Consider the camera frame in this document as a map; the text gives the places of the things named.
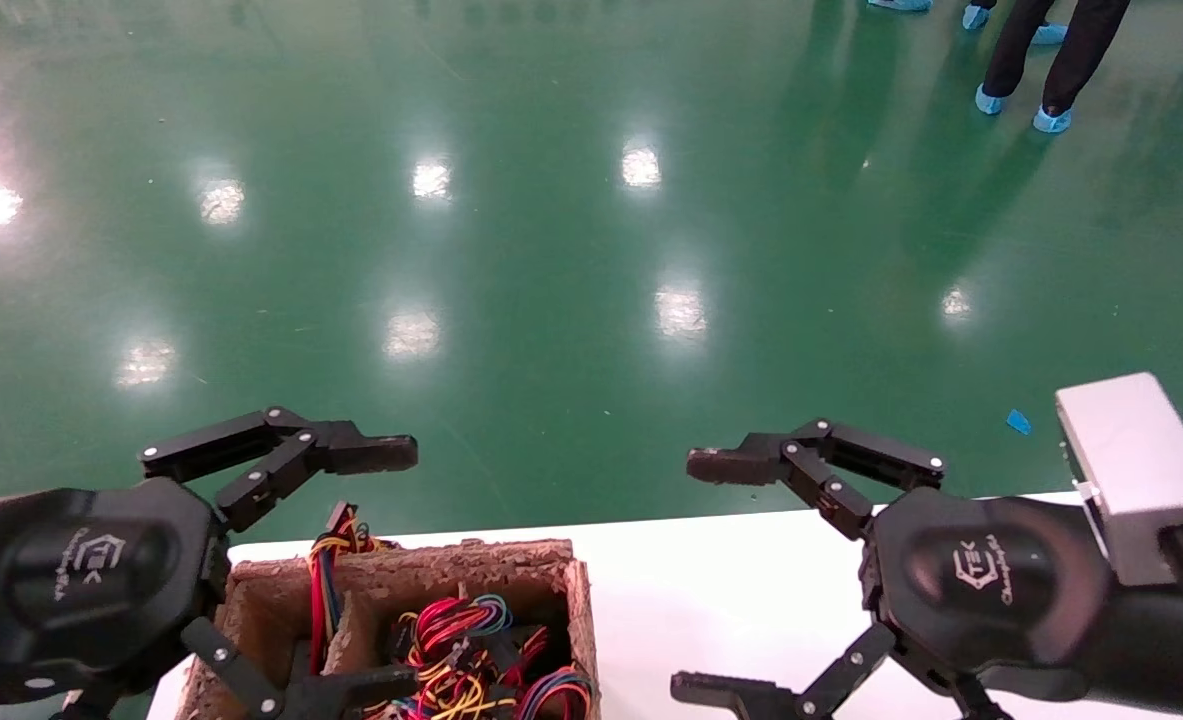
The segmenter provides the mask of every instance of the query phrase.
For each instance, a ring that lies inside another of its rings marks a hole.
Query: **robotic arm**
[[[692,450],[711,484],[787,484],[864,543],[873,625],[802,693],[694,673],[683,702],[742,720],[830,719],[885,659],[965,720],[1010,719],[987,689],[1183,714],[1183,424],[1152,375],[1056,394],[1085,510],[940,492],[940,456],[820,419]],[[905,492],[885,511],[832,466]]]
[[[213,506],[187,488],[257,459]],[[412,468],[413,437],[368,437],[350,421],[270,407],[146,447],[138,461],[146,479],[129,489],[0,498],[0,705],[78,689],[62,719],[98,719],[190,651],[259,720],[334,720],[416,689],[402,666],[277,688],[212,625],[230,533],[322,471]]]

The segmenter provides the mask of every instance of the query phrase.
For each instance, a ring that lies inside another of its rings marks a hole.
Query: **green floor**
[[[790,510],[684,452],[823,414],[1066,488],[1054,389],[1183,413],[1183,0],[1053,141],[958,9],[0,0],[0,495],[270,404],[424,461],[244,539]]]

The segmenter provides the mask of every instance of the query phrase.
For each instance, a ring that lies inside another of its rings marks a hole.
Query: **blue shoe cover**
[[[1059,24],[1043,24],[1040,30],[1035,31],[1035,37],[1032,38],[1032,45],[1062,45],[1062,40],[1067,38],[1067,26],[1059,26]]]
[[[825,0],[834,4],[835,0]],[[880,6],[880,8],[900,9],[903,13],[923,13],[933,8],[933,0],[866,0],[867,5]]]
[[[975,31],[987,27],[989,19],[990,11],[988,8],[980,8],[978,5],[965,5],[965,18],[959,20],[959,24],[965,26],[967,31]]]
[[[1043,108],[1040,108],[1039,113],[1035,113],[1035,119],[1032,119],[1032,124],[1040,132],[1048,132],[1049,135],[1065,132],[1071,127],[1071,108],[1067,108],[1065,113],[1059,115],[1056,118],[1051,113],[1046,113]]]
[[[974,104],[978,105],[978,110],[988,115],[998,115],[998,111],[1004,109],[1003,97],[991,97],[983,92],[983,86],[978,85],[978,92],[974,95]]]

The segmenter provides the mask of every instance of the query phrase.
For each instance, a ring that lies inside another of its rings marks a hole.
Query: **leg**
[[[1008,97],[1017,90],[1026,65],[1026,47],[1032,45],[1032,38],[1052,6],[1053,0],[1017,0],[1013,4],[1013,11],[995,41],[995,53],[981,92],[990,97]]]
[[[1056,118],[1075,104],[1116,39],[1129,0],[1080,0],[1071,15],[1066,43],[1045,79],[1045,112]]]

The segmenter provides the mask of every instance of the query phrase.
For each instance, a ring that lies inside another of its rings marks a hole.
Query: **wires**
[[[399,547],[395,543],[377,541],[368,525],[358,523],[355,507],[341,502],[334,511],[329,532],[316,538],[308,556],[311,573],[311,674],[318,675],[325,666],[325,653],[338,623],[343,620],[343,603],[334,589],[334,563],[343,554],[376,552]]]
[[[405,612],[394,633],[408,633],[411,641],[407,655],[399,651],[395,660],[418,670],[418,694],[367,708],[364,719],[534,720],[556,698],[563,698],[565,720],[586,716],[595,696],[592,680],[568,666],[526,685],[550,633],[542,625],[517,648],[512,624],[508,602],[496,593],[446,597]]]
[[[586,716],[587,712],[592,709],[592,694],[594,692],[592,680],[578,672],[577,667],[562,667],[562,669],[545,675],[545,677],[537,680],[536,683],[530,685],[530,688],[528,688],[523,700],[519,702],[519,712],[515,715],[515,720],[535,720],[537,711],[541,711],[542,706],[547,705],[547,701],[552,700],[560,694],[567,696],[564,698],[565,720],[569,716],[576,716],[574,715],[574,707],[576,706],[581,708],[581,716]]]

